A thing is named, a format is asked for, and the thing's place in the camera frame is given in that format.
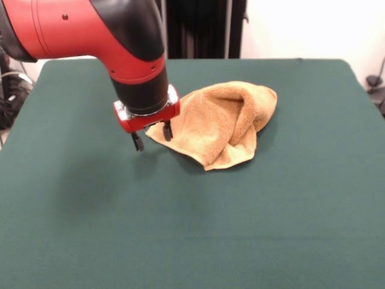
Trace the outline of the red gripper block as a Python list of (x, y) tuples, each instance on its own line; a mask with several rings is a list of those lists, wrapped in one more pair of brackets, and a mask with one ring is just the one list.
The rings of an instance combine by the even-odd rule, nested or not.
[(179, 98), (177, 98), (175, 101), (170, 99), (163, 109), (155, 114), (148, 116), (135, 116), (130, 114), (120, 101), (115, 101), (113, 103), (113, 107), (117, 120), (123, 130), (127, 133), (131, 133), (132, 141), (136, 151), (142, 152), (144, 150), (143, 140), (136, 132), (141, 131), (144, 128), (152, 126), (156, 123), (164, 123), (162, 130), (166, 141), (170, 141), (173, 138), (171, 119), (180, 113)]

